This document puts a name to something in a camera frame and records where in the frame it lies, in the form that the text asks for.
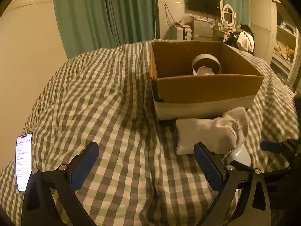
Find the white smartphone lit screen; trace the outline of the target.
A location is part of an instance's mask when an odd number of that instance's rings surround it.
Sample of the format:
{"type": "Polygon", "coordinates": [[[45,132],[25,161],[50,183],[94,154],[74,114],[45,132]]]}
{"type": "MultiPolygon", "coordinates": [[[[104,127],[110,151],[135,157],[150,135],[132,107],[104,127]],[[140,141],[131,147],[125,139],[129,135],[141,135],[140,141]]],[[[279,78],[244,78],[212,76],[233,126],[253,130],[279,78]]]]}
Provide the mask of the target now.
{"type": "Polygon", "coordinates": [[[26,191],[27,183],[32,171],[31,167],[31,148],[32,133],[23,134],[17,137],[15,148],[15,171],[17,189],[19,192],[26,191]]]}

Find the small grey refrigerator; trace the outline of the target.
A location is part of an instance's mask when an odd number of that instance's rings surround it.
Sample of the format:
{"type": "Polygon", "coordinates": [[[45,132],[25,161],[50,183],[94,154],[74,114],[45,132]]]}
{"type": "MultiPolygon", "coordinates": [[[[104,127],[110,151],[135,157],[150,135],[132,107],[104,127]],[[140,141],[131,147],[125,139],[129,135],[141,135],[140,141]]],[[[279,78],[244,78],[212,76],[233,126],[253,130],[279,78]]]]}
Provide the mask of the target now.
{"type": "Polygon", "coordinates": [[[213,24],[211,22],[194,20],[191,27],[193,40],[212,41],[213,24]]]}

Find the wooden vanity desk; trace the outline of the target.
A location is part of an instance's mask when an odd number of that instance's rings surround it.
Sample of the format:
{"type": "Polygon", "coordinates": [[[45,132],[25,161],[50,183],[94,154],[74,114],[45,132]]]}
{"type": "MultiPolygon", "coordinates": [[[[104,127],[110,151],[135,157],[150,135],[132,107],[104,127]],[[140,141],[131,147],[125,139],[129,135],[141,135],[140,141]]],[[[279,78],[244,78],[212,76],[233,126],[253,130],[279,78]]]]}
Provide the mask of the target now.
{"type": "Polygon", "coordinates": [[[235,33],[237,33],[237,31],[213,29],[212,41],[225,42],[233,37],[235,33]]]}

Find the green curtain left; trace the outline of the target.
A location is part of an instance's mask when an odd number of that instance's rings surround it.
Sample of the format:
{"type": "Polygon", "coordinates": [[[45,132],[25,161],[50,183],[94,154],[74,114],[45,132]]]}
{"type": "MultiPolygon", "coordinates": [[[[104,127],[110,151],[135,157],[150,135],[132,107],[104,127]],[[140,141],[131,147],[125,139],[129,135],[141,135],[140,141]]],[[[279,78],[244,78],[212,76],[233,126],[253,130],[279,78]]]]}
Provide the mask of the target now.
{"type": "Polygon", "coordinates": [[[53,0],[67,57],[160,36],[158,0],[53,0]]]}

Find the grey white checkered duvet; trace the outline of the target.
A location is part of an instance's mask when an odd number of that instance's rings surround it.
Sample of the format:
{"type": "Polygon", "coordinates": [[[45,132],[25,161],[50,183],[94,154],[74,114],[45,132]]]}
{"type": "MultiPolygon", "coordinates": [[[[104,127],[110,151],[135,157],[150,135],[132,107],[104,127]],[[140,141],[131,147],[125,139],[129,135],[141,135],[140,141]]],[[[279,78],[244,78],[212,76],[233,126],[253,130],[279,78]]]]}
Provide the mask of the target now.
{"type": "MultiPolygon", "coordinates": [[[[33,134],[33,165],[69,163],[93,141],[98,159],[76,196],[96,225],[196,225],[216,197],[192,155],[177,155],[176,120],[157,117],[150,80],[154,41],[101,48],[68,60],[33,105],[24,133],[33,134]]],[[[253,166],[288,166],[261,141],[299,138],[292,91],[268,64],[242,52],[264,80],[246,109],[243,145],[253,166]]]]}

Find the black wall television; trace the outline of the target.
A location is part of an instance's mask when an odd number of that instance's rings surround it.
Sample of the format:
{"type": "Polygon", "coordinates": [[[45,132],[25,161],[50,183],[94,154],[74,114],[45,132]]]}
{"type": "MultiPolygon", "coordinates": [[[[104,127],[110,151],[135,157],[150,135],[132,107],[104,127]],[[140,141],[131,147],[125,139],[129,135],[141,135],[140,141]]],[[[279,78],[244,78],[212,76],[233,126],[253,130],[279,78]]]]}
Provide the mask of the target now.
{"type": "Polygon", "coordinates": [[[220,15],[220,0],[188,0],[188,10],[220,15]]]}

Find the white suitcase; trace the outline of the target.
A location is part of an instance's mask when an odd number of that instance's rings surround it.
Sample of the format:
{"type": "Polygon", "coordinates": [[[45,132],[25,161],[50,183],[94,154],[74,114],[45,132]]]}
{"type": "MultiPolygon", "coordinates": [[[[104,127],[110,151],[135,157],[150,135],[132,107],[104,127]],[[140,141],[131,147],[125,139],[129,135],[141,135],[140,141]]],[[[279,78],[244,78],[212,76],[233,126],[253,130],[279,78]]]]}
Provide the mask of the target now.
{"type": "Polygon", "coordinates": [[[190,26],[174,26],[171,28],[171,39],[174,40],[192,40],[192,29],[190,26]]]}

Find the white oval vanity mirror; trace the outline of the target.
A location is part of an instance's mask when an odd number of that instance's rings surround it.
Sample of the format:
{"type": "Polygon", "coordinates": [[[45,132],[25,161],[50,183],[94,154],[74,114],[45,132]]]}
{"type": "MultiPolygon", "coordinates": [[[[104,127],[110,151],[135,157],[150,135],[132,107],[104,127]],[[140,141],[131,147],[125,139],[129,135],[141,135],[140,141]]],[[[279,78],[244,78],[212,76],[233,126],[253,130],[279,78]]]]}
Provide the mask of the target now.
{"type": "Polygon", "coordinates": [[[231,7],[231,5],[226,4],[224,5],[222,11],[221,11],[221,22],[222,25],[225,28],[232,28],[234,29],[236,26],[237,16],[234,12],[234,9],[231,7]]]}

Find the white louvered wardrobe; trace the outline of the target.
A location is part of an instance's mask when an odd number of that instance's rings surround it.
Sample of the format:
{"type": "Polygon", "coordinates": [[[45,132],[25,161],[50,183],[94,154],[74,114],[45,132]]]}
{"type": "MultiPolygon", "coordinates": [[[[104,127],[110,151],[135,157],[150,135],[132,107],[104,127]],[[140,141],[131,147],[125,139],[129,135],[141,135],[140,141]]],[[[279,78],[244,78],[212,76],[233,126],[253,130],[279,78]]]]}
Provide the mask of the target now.
{"type": "Polygon", "coordinates": [[[279,0],[249,0],[249,26],[255,36],[254,55],[297,91],[300,83],[300,31],[279,0]]]}

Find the chair with white garment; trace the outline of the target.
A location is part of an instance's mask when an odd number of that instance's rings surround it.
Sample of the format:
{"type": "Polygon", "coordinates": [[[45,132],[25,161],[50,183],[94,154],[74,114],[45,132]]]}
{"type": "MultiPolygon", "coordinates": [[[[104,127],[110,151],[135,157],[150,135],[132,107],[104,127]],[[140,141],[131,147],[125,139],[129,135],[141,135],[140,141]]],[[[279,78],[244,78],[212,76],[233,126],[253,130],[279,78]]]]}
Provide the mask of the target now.
{"type": "Polygon", "coordinates": [[[230,32],[228,39],[225,40],[224,43],[252,55],[254,54],[256,45],[254,33],[251,28],[245,24],[242,24],[237,31],[230,32]]]}

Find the brown cardboard box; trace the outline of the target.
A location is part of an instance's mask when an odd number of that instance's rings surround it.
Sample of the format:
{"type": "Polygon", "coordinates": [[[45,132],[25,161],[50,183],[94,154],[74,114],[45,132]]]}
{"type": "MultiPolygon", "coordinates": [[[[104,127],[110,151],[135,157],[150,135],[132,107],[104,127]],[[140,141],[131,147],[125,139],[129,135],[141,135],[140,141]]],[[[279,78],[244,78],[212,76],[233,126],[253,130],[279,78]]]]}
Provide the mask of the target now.
{"type": "Polygon", "coordinates": [[[154,41],[150,44],[150,82],[158,119],[215,118],[237,108],[248,109],[264,76],[222,42],[154,41]],[[221,74],[194,76],[192,61],[215,56],[221,74]]]}

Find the white folded sock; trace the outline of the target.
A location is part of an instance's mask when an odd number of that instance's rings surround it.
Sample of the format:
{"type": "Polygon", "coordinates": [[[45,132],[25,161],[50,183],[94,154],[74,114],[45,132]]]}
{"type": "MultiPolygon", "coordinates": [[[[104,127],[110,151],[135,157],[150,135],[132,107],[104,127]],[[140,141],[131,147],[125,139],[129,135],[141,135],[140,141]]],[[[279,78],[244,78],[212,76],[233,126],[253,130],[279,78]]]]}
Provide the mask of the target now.
{"type": "Polygon", "coordinates": [[[194,146],[202,142],[206,148],[219,155],[238,148],[247,138],[248,116],[245,108],[234,108],[215,119],[178,119],[177,155],[193,153],[194,146]]]}

